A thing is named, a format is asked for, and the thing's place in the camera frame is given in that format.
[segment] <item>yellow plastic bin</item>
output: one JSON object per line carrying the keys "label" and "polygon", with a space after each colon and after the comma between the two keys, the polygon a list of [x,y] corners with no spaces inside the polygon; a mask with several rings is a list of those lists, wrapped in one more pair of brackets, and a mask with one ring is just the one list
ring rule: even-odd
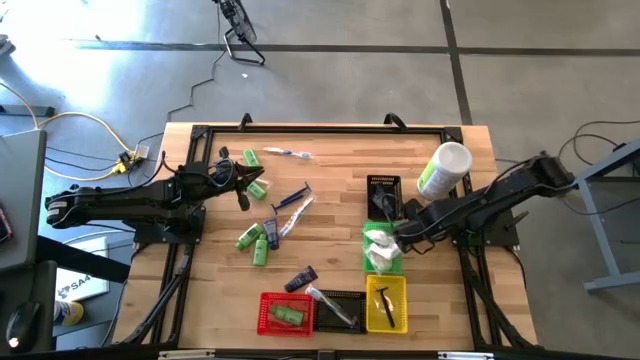
{"label": "yellow plastic bin", "polygon": [[[392,328],[387,319],[380,292],[388,287],[384,295],[395,322]],[[406,334],[409,331],[407,312],[407,279],[404,276],[369,275],[367,276],[367,331],[373,333]]]}

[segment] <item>black tray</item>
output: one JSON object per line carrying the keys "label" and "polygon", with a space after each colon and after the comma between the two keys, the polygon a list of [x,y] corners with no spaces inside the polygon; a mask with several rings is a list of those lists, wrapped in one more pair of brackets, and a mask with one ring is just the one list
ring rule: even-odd
{"label": "black tray", "polygon": [[367,175],[367,217],[373,221],[387,222],[387,217],[384,216],[384,212],[373,203],[371,197],[376,192],[376,185],[380,184],[386,194],[393,196],[386,196],[387,200],[393,208],[393,216],[391,220],[402,219],[402,182],[400,176],[391,175]]}
{"label": "black tray", "polygon": [[313,302],[313,330],[344,334],[366,334],[367,294],[357,291],[320,290],[328,298],[337,302],[358,323],[350,328],[324,302]]}

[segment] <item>white container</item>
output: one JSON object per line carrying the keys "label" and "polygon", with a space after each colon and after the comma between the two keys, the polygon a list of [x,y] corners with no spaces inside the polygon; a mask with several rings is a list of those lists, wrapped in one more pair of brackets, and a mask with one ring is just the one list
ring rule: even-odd
{"label": "white container", "polygon": [[418,178],[418,191],[429,200],[447,197],[471,169],[471,160],[471,152],[462,144],[440,145]]}

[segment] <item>wooden tabletop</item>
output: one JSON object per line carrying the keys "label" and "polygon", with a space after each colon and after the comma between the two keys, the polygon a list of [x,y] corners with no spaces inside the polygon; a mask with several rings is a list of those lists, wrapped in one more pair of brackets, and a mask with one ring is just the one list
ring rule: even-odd
{"label": "wooden tabletop", "polygon": [[[162,150],[170,166],[184,163],[192,125],[167,124]],[[496,176],[489,131],[485,126],[463,126],[462,132],[473,155],[471,179],[478,189]],[[242,151],[252,148],[265,168],[262,178],[273,185],[265,200],[251,198],[247,212],[240,211],[235,193],[205,202],[205,230],[191,270],[180,347],[472,349],[460,263],[449,241],[438,243],[423,256],[405,255],[409,311],[409,332],[405,335],[316,332],[310,338],[286,338],[256,334],[260,294],[282,292],[284,284],[307,265],[318,273],[319,279],[313,283],[318,288],[365,291],[362,226],[367,221],[366,176],[399,175],[404,201],[417,198],[426,204],[417,192],[416,181],[439,144],[435,135],[413,134],[216,134],[212,161],[226,146],[231,158],[244,164]],[[261,150],[265,146],[308,151],[314,159],[267,154]],[[159,178],[170,175],[161,170]],[[313,189],[315,203],[281,240],[280,249],[269,252],[267,266],[252,266],[252,253],[234,247],[238,237],[253,223],[273,217],[270,204],[302,188],[304,181]],[[279,212],[279,226],[295,208]],[[129,335],[155,303],[166,253],[167,246],[152,245],[133,261],[114,340]],[[488,248],[487,261],[497,303],[521,334],[536,343],[518,264],[500,248]],[[483,333],[489,339],[486,312],[478,302]],[[168,308],[165,333],[170,328],[173,300]]]}

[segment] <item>red basket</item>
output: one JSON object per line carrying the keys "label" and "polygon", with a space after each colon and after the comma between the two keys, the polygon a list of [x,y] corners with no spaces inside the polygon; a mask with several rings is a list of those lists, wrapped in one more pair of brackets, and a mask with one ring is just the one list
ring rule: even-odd
{"label": "red basket", "polygon": [[[302,325],[277,319],[269,312],[271,305],[282,305],[304,313]],[[304,294],[262,293],[258,313],[258,335],[308,337],[313,334],[313,298]]]}

